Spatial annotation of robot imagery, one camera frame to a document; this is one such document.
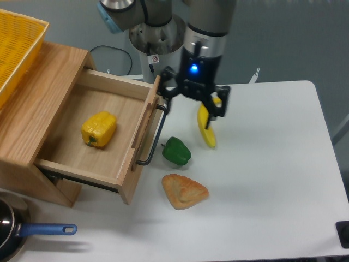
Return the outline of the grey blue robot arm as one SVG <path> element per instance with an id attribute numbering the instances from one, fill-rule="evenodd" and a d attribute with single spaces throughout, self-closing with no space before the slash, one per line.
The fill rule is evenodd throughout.
<path id="1" fill-rule="evenodd" d="M 157 94 L 171 106 L 182 94 L 202 102 L 208 110 L 205 128 L 212 119 L 224 117 L 230 93 L 216 87 L 215 77 L 236 1 L 190 1 L 190 16 L 184 22 L 172 10 L 172 1 L 98 1 L 97 9 L 112 33 L 128 31 L 139 52 L 148 56 L 173 55 L 180 51 L 174 67 L 163 63 Z"/>

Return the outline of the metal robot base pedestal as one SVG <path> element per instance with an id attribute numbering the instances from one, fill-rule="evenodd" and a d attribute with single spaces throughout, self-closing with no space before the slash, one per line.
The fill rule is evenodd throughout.
<path id="1" fill-rule="evenodd" d="M 153 83 L 166 67 L 179 71 L 186 24 L 177 15 L 161 27 L 145 23 L 129 29 L 129 39 L 140 58 L 144 82 Z"/>

